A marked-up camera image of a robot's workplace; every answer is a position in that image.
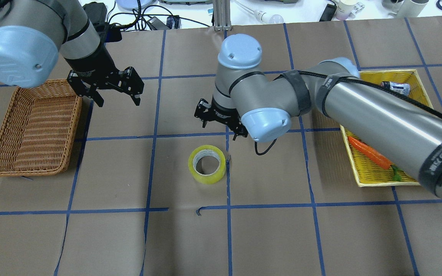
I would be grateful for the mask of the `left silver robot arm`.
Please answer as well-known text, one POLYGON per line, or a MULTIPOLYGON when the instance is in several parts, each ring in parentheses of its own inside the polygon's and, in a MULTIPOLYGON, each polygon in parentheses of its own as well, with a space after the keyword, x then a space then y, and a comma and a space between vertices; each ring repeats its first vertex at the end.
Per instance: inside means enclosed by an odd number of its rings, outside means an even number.
POLYGON ((0 0, 0 83, 40 86, 62 56, 77 96, 102 107, 99 90, 116 90, 140 105, 143 80, 132 66, 119 70, 106 49, 121 38, 115 27, 97 30, 77 0, 0 0))

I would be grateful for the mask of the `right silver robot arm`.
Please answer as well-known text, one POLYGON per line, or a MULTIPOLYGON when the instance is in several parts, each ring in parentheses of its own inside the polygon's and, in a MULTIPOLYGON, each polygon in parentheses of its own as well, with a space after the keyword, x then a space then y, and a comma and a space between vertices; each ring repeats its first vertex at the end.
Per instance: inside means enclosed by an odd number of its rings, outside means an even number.
POLYGON ((216 121, 258 143, 287 133, 291 119, 319 110, 376 149, 442 199, 442 113, 407 96, 363 81, 345 57, 273 81, 260 68, 262 47, 247 34, 226 37, 218 54, 212 100, 194 116, 216 121))

